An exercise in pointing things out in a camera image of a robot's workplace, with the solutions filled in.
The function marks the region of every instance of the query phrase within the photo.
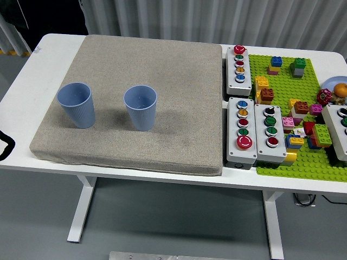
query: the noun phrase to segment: red lego brick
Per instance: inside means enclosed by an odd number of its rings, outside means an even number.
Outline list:
[[[262,101],[272,101],[274,99],[273,89],[263,88],[260,91],[260,99]]]
[[[303,122],[303,126],[304,126],[304,131],[306,135],[311,135],[313,134],[313,126],[315,125],[315,122]]]
[[[310,111],[309,104],[307,102],[302,102],[302,101],[297,101],[294,104],[294,109],[295,109],[295,113],[304,114],[304,115]]]

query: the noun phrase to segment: blue button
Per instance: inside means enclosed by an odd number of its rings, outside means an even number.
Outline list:
[[[248,103],[243,101],[243,100],[240,100],[238,103],[237,103],[237,108],[238,109],[247,109],[247,106],[248,106]]]

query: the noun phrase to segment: electrical cord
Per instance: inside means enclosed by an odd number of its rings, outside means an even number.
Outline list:
[[[311,205],[314,203],[315,199],[316,199],[316,195],[314,195],[312,199],[311,199],[311,197],[310,197],[310,202],[308,202],[308,203],[302,203],[302,202],[299,200],[299,198],[298,198],[298,196],[297,196],[296,193],[293,193],[293,196],[294,196],[294,199],[295,199],[295,200],[300,204],[300,206],[302,206],[302,207],[309,207],[309,206],[311,206]]]
[[[347,203],[344,202],[334,202],[331,201],[330,199],[328,199],[327,197],[325,197],[324,195],[322,195],[323,198],[325,198],[328,202],[330,202],[331,204],[339,204],[339,205],[347,205]]]

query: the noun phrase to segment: blue plastic cup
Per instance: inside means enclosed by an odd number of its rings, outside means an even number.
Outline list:
[[[153,128],[157,98],[157,92],[145,85],[131,87],[124,93],[124,104],[137,130],[148,131]]]
[[[88,128],[95,123],[91,88],[81,82],[62,87],[57,94],[58,103],[78,128]]]

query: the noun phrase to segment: table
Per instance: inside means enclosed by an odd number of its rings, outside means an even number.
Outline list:
[[[222,175],[203,177],[145,172],[88,165],[64,165],[38,160],[29,145],[52,102],[85,36],[46,35],[19,73],[0,103],[0,130],[16,141],[16,147],[0,169],[76,175],[83,183],[80,200],[68,235],[79,242],[97,177],[162,181],[167,183],[262,190],[273,259],[284,259],[275,200],[284,192],[347,195],[347,183],[258,175],[249,171],[223,168]],[[225,57],[228,45],[222,45]],[[247,47],[250,54],[311,59],[319,84],[333,76],[347,75],[342,55],[325,51]]]

